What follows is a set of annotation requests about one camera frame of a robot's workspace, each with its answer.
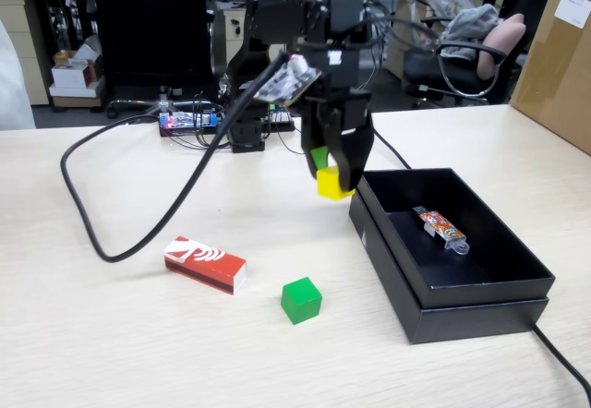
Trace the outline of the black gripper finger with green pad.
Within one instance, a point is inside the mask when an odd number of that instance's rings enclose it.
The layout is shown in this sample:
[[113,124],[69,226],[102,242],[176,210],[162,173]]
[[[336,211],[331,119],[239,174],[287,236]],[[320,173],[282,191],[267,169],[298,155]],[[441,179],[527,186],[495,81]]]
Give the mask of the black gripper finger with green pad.
[[336,149],[337,136],[341,132],[341,112],[326,102],[305,99],[301,113],[301,146],[314,178],[320,170],[332,170],[339,181],[336,164],[329,165],[329,154]]

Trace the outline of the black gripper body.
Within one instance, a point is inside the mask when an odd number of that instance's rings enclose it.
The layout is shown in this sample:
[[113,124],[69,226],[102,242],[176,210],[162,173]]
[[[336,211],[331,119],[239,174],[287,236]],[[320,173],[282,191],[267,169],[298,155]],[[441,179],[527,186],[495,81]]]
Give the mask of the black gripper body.
[[372,128],[369,92],[359,87],[359,51],[304,47],[302,55],[318,76],[302,96],[305,131],[366,131]]

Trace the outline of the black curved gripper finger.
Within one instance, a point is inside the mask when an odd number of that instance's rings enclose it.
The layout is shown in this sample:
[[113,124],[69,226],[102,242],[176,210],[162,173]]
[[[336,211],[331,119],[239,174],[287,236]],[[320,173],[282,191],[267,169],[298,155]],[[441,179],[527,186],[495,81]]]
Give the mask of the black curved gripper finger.
[[340,188],[345,192],[354,190],[374,142],[370,113],[346,114],[334,110],[323,126],[323,135],[328,152],[336,161]]

